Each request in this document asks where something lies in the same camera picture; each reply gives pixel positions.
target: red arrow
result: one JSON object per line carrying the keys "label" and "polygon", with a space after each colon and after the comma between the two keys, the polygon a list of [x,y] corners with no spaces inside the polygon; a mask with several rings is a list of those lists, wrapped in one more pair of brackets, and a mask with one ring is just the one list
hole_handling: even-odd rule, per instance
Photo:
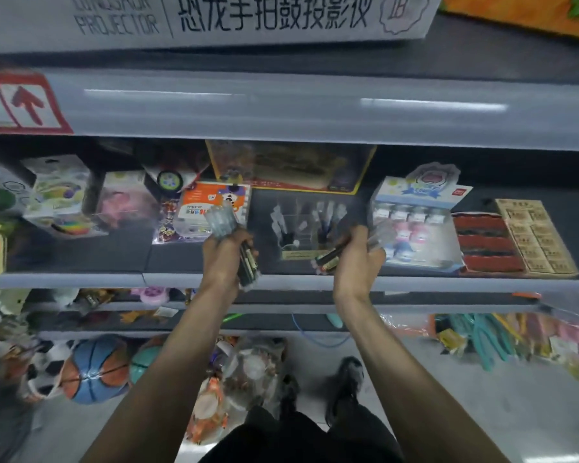
{"label": "red arrow", "polygon": [[15,94],[13,94],[11,104],[13,104],[17,108],[24,106],[24,108],[26,108],[26,112],[28,112],[28,115],[30,116],[32,121],[39,126],[43,126],[41,117],[38,116],[34,108],[35,107],[45,108],[45,104],[43,103],[42,100],[36,97],[32,92],[27,90],[25,87],[20,86],[17,88],[17,91],[15,92]]}

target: hand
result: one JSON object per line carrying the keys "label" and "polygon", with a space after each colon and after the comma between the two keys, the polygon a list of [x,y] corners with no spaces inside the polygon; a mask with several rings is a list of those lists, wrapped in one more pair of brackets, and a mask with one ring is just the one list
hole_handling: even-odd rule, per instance
{"label": "hand", "polygon": [[218,242],[214,236],[208,237],[202,248],[204,252],[204,276],[199,290],[209,290],[221,298],[222,307],[229,309],[239,292],[238,266],[240,264],[240,244],[246,241],[253,247],[253,236],[239,228]]}
{"label": "hand", "polygon": [[341,318],[352,305],[369,302],[371,287],[386,259],[383,249],[368,251],[369,229],[365,226],[352,227],[351,237],[335,270],[333,297]]}

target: black shoe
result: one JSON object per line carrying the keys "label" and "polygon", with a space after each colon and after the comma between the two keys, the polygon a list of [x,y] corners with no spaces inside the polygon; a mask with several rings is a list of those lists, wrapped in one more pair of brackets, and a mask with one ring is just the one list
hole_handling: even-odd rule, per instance
{"label": "black shoe", "polygon": [[349,356],[341,361],[334,377],[333,390],[326,404],[326,424],[332,427],[336,420],[336,408],[341,400],[358,404],[358,392],[364,381],[363,363]]}
{"label": "black shoe", "polygon": [[300,393],[300,386],[293,375],[287,374],[281,381],[281,405],[279,411],[279,420],[296,412],[296,399]]}

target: floor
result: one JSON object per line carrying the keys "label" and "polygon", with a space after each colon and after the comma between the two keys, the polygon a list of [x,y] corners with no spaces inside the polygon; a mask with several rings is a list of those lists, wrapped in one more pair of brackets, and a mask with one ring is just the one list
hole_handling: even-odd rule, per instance
{"label": "floor", "polygon": [[[334,343],[337,338],[319,337]],[[408,349],[485,429],[513,463],[579,463],[579,381],[563,367],[534,362],[499,363],[491,373],[478,364],[440,355],[438,343],[411,338]],[[353,341],[321,348],[301,336],[289,338],[288,366],[302,387],[298,409],[324,424],[324,401],[318,398],[323,378],[341,358],[359,357]],[[384,422],[386,418],[368,379],[359,400]],[[64,397],[46,401],[34,431],[15,463],[76,462],[120,401],[77,405]],[[205,447],[183,445],[176,459],[195,463]]]}

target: person's left hand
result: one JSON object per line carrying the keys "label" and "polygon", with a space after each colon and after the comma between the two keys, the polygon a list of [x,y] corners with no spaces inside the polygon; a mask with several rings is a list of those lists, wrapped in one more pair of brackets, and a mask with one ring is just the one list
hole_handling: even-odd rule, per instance
{"label": "person's left hand", "polygon": [[[199,290],[208,289],[219,295],[225,310],[230,308],[239,292],[240,244],[244,241],[253,247],[253,236],[239,228],[220,242],[214,236],[208,237],[204,242],[204,276]],[[257,251],[251,251],[256,257]]]}

